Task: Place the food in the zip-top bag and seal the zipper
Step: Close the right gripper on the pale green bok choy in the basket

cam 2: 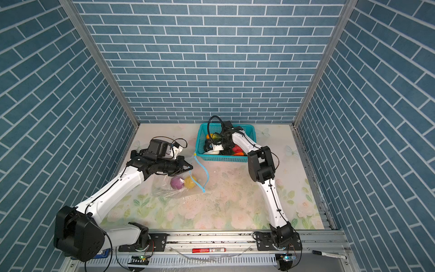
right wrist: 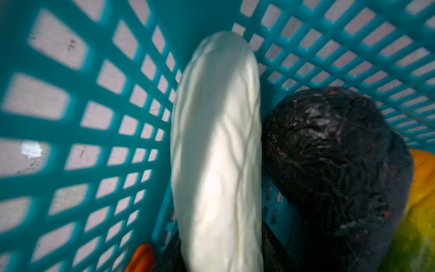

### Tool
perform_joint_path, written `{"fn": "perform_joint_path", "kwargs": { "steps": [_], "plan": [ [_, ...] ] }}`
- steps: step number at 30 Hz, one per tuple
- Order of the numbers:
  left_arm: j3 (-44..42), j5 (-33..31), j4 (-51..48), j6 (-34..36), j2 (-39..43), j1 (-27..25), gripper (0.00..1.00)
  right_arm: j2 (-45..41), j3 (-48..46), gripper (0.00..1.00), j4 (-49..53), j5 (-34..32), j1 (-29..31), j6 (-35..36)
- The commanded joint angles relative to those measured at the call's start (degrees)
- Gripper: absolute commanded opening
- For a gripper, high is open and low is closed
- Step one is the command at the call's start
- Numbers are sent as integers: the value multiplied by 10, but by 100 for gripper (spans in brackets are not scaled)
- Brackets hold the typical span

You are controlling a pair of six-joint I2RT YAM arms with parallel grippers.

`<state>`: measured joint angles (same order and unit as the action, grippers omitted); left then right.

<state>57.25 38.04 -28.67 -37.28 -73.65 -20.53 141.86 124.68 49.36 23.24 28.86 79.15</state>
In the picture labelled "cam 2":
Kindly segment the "red toy pepper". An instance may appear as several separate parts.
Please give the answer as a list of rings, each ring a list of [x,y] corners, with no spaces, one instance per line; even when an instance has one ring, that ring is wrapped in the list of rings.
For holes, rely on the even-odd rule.
[[[232,148],[232,151],[233,151],[234,153],[242,153],[242,148],[240,148],[238,145],[235,145],[235,146]]]

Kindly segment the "teal plastic basket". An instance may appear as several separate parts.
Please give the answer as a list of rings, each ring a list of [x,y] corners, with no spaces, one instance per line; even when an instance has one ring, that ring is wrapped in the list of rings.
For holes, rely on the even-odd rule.
[[[206,161],[246,163],[247,154],[255,147],[259,144],[254,126],[209,122],[200,125],[196,156]]]

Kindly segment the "purple toy onion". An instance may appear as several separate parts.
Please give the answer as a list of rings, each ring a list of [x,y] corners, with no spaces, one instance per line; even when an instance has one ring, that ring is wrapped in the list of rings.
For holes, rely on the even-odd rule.
[[[181,176],[176,176],[171,179],[171,188],[174,190],[181,190],[184,186],[184,179]]]

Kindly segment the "yellow toy potato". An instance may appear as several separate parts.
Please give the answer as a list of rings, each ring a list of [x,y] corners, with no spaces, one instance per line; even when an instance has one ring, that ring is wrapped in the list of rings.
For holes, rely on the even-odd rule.
[[[184,179],[184,186],[187,189],[193,189],[196,185],[196,179],[194,176],[188,176]]]

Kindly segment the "clear zip top bag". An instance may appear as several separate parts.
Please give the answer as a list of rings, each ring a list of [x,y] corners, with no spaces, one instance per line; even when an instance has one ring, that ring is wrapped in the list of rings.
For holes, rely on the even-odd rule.
[[[188,170],[174,176],[155,176],[151,187],[154,197],[184,198],[206,192],[206,185],[210,180],[207,168],[200,162],[199,156],[194,153],[187,158]]]

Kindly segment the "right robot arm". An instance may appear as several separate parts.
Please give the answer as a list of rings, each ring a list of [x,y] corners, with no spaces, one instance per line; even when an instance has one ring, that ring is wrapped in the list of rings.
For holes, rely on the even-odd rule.
[[[276,189],[276,167],[273,153],[267,146],[255,143],[240,127],[223,130],[218,141],[209,135],[206,140],[205,151],[231,151],[238,146],[246,154],[248,172],[262,192],[269,216],[269,226],[273,246],[277,249],[302,251],[299,233],[294,229],[283,211]]]

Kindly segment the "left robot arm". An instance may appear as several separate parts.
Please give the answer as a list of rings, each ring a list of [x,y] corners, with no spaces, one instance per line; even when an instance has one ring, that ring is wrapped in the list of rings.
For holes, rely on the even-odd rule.
[[[125,169],[88,199],[59,210],[55,218],[53,245],[67,256],[87,262],[101,250],[132,245],[137,251],[150,247],[148,227],[129,222],[124,227],[102,228],[108,213],[134,188],[153,175],[177,176],[193,169],[182,155],[175,159],[130,159]]]

